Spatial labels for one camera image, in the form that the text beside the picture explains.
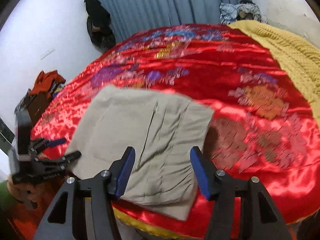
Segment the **beige khaki pants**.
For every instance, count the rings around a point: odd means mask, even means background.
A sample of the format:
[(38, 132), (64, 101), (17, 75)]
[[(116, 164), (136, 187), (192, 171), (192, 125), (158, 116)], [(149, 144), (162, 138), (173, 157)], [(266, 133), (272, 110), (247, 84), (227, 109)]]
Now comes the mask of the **beige khaki pants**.
[(185, 221), (197, 191), (190, 150), (203, 148), (213, 113), (186, 96), (106, 86), (67, 147), (67, 153), (81, 152), (72, 172), (91, 178), (131, 146), (135, 164), (123, 200)]

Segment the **orange fleece trousers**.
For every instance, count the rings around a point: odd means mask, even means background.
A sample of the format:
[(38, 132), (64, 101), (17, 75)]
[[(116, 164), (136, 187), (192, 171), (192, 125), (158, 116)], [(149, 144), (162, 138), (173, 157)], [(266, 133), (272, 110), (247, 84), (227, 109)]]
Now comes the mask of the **orange fleece trousers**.
[(37, 185), (15, 185), (11, 177), (1, 182), (1, 239), (33, 239), (61, 185), (61, 178)]

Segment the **orange garment on box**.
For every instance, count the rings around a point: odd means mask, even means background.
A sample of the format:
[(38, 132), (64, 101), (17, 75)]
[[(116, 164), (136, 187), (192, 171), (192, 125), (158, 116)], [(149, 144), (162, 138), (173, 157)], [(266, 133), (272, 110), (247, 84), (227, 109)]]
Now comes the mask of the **orange garment on box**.
[(64, 84), (65, 78), (61, 76), (57, 70), (45, 73), (41, 71), (37, 76), (30, 95), (43, 94), (47, 99), (51, 98), (51, 88), (54, 84)]

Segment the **red floral satin bedspread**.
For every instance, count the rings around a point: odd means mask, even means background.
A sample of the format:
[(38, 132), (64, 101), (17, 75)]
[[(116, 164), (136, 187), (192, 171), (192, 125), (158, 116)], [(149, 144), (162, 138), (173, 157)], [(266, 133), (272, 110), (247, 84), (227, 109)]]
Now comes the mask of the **red floral satin bedspread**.
[(106, 85), (183, 94), (211, 107), (204, 151), (219, 168), (259, 177), (289, 224), (319, 213), (319, 122), (270, 51), (240, 30), (189, 24), (132, 35), (67, 84), (31, 136), (71, 140)]

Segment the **blue pleated curtain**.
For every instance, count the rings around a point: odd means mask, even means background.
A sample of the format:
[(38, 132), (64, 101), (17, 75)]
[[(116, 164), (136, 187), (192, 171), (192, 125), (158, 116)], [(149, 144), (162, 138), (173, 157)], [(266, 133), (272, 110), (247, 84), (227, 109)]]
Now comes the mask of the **blue pleated curtain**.
[(117, 42), (159, 27), (188, 23), (219, 24), (221, 3), (242, 0), (99, 0), (111, 15)]

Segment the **yellow dotted fleece blanket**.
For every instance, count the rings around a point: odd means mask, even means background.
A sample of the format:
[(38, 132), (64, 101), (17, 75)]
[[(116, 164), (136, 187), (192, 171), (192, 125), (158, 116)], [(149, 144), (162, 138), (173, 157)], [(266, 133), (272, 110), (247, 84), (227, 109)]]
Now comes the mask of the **yellow dotted fleece blanket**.
[(319, 122), (319, 49), (296, 34), (266, 23), (244, 20), (228, 26), (240, 30), (270, 51), (309, 103), (313, 118)]

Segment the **striped clothes pile by curtain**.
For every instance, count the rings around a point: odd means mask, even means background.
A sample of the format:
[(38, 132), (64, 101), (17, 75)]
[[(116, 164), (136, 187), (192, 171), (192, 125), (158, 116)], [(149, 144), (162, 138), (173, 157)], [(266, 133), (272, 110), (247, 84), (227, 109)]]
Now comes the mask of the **striped clothes pile by curtain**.
[(239, 4), (220, 4), (220, 23), (231, 24), (241, 20), (255, 20), (262, 22), (259, 7), (250, 0), (241, 0)]

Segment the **black clothes hanging on wall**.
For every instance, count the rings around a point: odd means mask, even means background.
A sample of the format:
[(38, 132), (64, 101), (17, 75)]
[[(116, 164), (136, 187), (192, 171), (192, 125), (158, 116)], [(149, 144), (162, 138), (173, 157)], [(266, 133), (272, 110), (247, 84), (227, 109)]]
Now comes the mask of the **black clothes hanging on wall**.
[(106, 52), (116, 45), (116, 38), (110, 27), (111, 15), (99, 0), (84, 0), (87, 12), (87, 32), (93, 45)]

